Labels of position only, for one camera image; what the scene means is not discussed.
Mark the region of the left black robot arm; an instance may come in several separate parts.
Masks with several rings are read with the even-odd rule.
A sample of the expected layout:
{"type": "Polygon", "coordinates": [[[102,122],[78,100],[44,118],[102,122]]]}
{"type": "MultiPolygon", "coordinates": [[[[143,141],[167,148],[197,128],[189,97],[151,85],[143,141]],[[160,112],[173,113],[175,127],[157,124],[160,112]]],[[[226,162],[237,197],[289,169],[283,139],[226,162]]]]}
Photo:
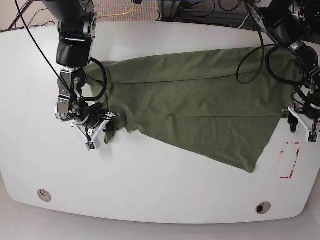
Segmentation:
{"type": "Polygon", "coordinates": [[[303,100],[302,110],[296,107],[288,108],[289,124],[294,131],[297,121],[304,126],[306,123],[301,115],[313,121],[312,126],[307,130],[312,137],[318,135],[317,124],[320,120],[320,66],[319,57],[315,50],[303,42],[303,37],[308,31],[308,24],[316,27],[315,16],[319,4],[310,2],[304,9],[305,19],[297,20],[290,11],[293,5],[292,0],[270,0],[267,6],[262,5],[260,0],[244,1],[248,14],[254,19],[258,28],[263,30],[275,43],[275,47],[265,54],[265,66],[267,72],[276,81],[292,86],[294,92],[303,100]],[[277,76],[272,72],[270,58],[279,49],[290,51],[298,68],[302,72],[301,81],[287,80],[277,76]]]}

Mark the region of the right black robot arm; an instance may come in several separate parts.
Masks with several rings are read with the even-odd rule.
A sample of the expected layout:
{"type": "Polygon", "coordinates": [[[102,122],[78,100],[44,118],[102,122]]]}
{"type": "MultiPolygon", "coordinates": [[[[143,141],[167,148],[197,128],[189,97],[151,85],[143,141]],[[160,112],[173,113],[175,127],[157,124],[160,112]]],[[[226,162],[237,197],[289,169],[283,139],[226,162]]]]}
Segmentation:
{"type": "Polygon", "coordinates": [[[88,150],[97,150],[100,132],[111,130],[111,123],[119,113],[98,101],[105,97],[108,77],[102,63],[91,57],[98,20],[91,0],[45,0],[43,4],[58,20],[56,63],[63,68],[58,75],[58,100],[55,116],[70,121],[84,136],[88,150]],[[82,88],[87,83],[84,68],[94,63],[102,73],[102,87],[96,96],[85,97],[82,88]]]}

